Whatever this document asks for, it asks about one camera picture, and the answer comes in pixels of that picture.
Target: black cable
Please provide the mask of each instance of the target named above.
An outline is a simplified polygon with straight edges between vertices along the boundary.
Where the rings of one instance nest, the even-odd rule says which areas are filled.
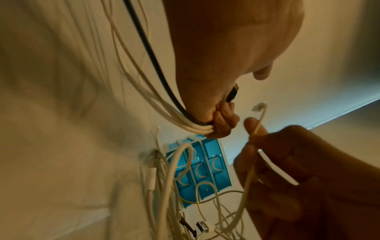
[[[203,123],[203,122],[200,122],[198,120],[196,120],[190,113],[188,113],[184,108],[183,106],[181,105],[181,103],[177,100],[177,98],[175,97],[175,95],[173,94],[173,92],[171,91],[170,89],[170,86],[169,84],[167,83],[166,79],[165,79],[165,76],[161,70],[161,67],[156,59],[156,56],[154,55],[154,52],[153,52],[153,49],[152,47],[150,46],[149,44],[149,41],[145,35],[145,32],[144,32],[144,29],[143,27],[141,26],[141,23],[140,23],[140,20],[135,12],[135,9],[133,8],[133,5],[131,3],[130,0],[124,0],[124,4],[125,6],[127,7],[127,10],[129,12],[129,15],[131,16],[131,19],[135,25],[135,28],[140,36],[140,39],[145,47],[145,50],[146,50],[146,53],[148,54],[149,56],[149,59],[150,61],[152,62],[152,65],[154,67],[154,69],[156,70],[156,73],[158,75],[158,78],[160,79],[161,81],[161,84],[163,85],[166,93],[169,95],[170,99],[173,101],[174,105],[178,108],[178,110],[187,118],[189,119],[190,121],[192,121],[193,123],[195,124],[198,124],[200,126],[207,126],[207,125],[211,125],[212,122],[209,122],[209,123]]]

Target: hand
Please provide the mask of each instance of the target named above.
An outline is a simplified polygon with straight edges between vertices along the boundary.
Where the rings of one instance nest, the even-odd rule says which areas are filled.
[[[300,126],[268,134],[244,122],[249,142],[235,159],[242,186],[254,166],[246,209],[262,239],[378,239],[380,170]],[[257,149],[299,184],[274,171]]]
[[[274,60],[298,34],[302,0],[164,0],[175,53],[176,80],[186,110],[213,120],[236,79],[266,79]]]
[[[208,139],[228,136],[240,121],[240,117],[235,114],[235,104],[233,102],[221,102],[213,114],[213,119],[214,131],[206,135]]]

